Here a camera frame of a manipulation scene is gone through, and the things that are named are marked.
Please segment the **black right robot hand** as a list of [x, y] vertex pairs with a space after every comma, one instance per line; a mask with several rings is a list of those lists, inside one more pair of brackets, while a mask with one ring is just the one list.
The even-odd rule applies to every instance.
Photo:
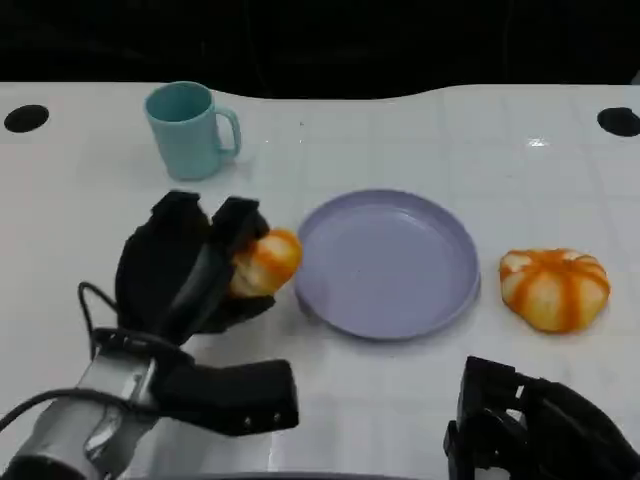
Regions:
[[639, 455], [571, 388], [470, 356], [443, 442], [452, 479], [498, 468], [512, 479], [636, 479]]

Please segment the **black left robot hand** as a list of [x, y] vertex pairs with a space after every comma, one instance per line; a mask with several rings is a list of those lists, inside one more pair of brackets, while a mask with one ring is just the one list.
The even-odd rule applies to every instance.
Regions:
[[194, 192], [172, 190], [126, 240], [115, 277], [118, 324], [182, 345], [272, 308], [271, 295], [234, 294], [233, 258], [269, 225], [254, 199], [230, 196], [208, 216]]

